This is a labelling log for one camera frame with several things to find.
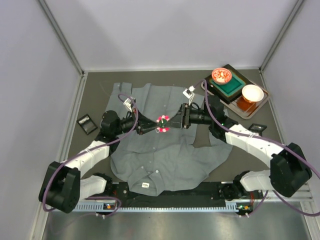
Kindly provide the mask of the grey button-up shirt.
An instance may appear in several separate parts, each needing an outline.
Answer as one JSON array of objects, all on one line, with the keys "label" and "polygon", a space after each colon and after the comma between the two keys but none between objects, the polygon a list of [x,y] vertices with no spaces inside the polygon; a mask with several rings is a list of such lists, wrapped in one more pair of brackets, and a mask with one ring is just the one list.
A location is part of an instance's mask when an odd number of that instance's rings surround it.
[{"label": "grey button-up shirt", "polygon": [[[131,96],[141,115],[151,120],[172,117],[181,104],[187,102],[183,90],[178,86],[149,83],[134,88],[131,83],[117,82],[106,108],[123,118],[127,111],[122,99]],[[210,134],[205,135],[208,146],[194,147],[196,132],[196,125],[143,135],[133,132],[120,141],[111,155],[111,170],[128,184],[130,191],[138,194],[158,196],[163,191],[194,189],[223,164],[232,151],[231,145]]]}]

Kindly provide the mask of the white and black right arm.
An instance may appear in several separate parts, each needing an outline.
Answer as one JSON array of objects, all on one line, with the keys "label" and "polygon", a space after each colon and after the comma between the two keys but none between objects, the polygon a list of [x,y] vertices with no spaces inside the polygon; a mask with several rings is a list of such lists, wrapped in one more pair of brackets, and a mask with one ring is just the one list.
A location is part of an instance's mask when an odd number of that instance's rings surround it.
[{"label": "white and black right arm", "polygon": [[224,106],[217,96],[208,96],[203,109],[181,104],[164,127],[188,129],[192,124],[208,125],[215,138],[246,151],[268,167],[267,170],[249,170],[237,176],[236,181],[247,192],[276,191],[290,198],[312,177],[311,168],[306,165],[304,154],[297,144],[276,144],[249,131],[225,115]]}]

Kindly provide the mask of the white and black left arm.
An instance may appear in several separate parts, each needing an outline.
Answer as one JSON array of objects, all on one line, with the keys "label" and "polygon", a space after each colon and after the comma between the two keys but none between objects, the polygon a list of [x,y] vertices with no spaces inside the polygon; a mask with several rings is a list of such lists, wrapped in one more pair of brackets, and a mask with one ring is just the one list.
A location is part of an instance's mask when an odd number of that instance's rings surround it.
[{"label": "white and black left arm", "polygon": [[160,120],[152,120],[138,110],[120,118],[113,110],[102,115],[100,132],[91,144],[63,162],[52,162],[46,171],[39,201],[46,212],[70,213],[79,201],[105,191],[111,179],[101,173],[83,178],[97,163],[115,152],[121,140],[135,131],[143,135],[158,128]]}]

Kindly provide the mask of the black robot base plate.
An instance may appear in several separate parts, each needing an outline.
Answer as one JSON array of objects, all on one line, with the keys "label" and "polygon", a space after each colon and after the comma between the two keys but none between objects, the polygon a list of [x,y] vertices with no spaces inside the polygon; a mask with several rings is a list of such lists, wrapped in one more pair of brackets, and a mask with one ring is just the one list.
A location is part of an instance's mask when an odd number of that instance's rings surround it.
[{"label": "black robot base plate", "polygon": [[202,182],[191,190],[166,190],[158,196],[130,191],[126,182],[108,182],[100,196],[116,197],[123,207],[222,207],[226,201],[244,201],[252,205],[263,198],[257,190],[247,192],[239,184],[228,182]]}]

